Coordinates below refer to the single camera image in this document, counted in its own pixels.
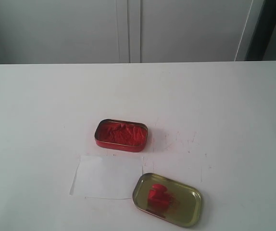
white table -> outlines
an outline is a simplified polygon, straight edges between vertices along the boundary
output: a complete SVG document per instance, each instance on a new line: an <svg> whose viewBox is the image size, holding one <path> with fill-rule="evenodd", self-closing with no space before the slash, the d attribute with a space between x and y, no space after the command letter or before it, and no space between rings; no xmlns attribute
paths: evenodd
<svg viewBox="0 0 276 231"><path fill-rule="evenodd" d="M99 121L145 123L139 154ZM170 231L131 200L69 191L79 156L144 156L204 196L193 230L276 230L276 62L0 65L0 231Z"/></svg>

tin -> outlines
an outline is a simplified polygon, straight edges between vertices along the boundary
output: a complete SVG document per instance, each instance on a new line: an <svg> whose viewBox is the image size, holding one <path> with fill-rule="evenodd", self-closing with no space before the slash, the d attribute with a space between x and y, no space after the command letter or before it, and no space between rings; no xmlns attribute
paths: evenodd
<svg viewBox="0 0 276 231"><path fill-rule="evenodd" d="M103 141L100 139L100 129L102 128L102 126L107 125L108 123L110 124L116 124L117 125L121 125L121 126L135 126L138 129L142 129L143 131L143 137L144 139L140 142L139 145L126 145L126 144L119 144L119 143L115 143L115 142L107 142L107 141ZM115 120L115 119L105 119L102 120L96 131L94 134L94 138L95 138L95 142L98 146L102 147L102 148L110 148L110 149L116 149L116 150L121 150L121 151L127 151L127 152L140 152L144 149L144 147L146 146L147 143L147 139L148 139L148 128L145 124L142 123L136 123L136 122L129 122L129 121L122 121L122 120Z"/></svg>
<svg viewBox="0 0 276 231"><path fill-rule="evenodd" d="M188 228L199 220L201 193L154 173L142 175L133 191L135 206L175 225Z"/></svg>

white paper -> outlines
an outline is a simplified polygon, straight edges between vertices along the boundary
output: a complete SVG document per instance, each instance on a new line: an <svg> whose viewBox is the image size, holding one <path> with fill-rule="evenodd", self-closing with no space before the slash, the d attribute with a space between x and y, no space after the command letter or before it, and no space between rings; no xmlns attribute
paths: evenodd
<svg viewBox="0 0 276 231"><path fill-rule="evenodd" d="M80 156L71 195L128 199L142 174L141 158Z"/></svg>

metal tin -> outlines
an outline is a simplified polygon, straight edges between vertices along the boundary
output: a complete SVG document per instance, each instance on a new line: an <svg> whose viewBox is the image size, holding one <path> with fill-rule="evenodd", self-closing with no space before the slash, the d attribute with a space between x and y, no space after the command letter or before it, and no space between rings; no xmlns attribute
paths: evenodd
<svg viewBox="0 0 276 231"><path fill-rule="evenodd" d="M118 144L118 143L110 143L110 142L104 142L104 141L100 141L98 139L98 131L99 128L102 124L104 123L108 123L108 122L113 122L113 123L124 123L124 124L130 124L130 125L134 125L134 126L139 126L143 129L145 129L147 131L146 134L146 138L143 144L138 145L138 146L131 146L131 145L124 145L124 144ZM105 119L102 120L98 127L96 128L95 134L94 134L94 138L95 138L95 142L99 147L102 148L110 148L110 149L117 149L117 150L121 150L121 151L127 151L127 152L133 152L133 153L137 153L140 152L144 149L144 147L146 146L147 143L147 139L148 139L148 128L145 124L142 123L136 123L136 122L129 122L129 121L122 121L122 120L115 120L115 119Z"/></svg>
<svg viewBox="0 0 276 231"><path fill-rule="evenodd" d="M166 188L164 198L169 199L169 206L156 204L151 200L151 191L155 187ZM154 173L142 175L133 191L135 206L149 214L181 227L190 227L198 220L202 207L201 193L188 185Z"/></svg>

gold tin lid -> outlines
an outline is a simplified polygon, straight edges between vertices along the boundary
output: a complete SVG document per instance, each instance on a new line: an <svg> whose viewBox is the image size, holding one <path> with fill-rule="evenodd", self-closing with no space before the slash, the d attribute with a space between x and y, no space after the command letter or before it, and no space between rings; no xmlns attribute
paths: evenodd
<svg viewBox="0 0 276 231"><path fill-rule="evenodd" d="M133 202L144 212L181 227L190 227L199 220L202 195L178 181L146 173L133 191Z"/></svg>

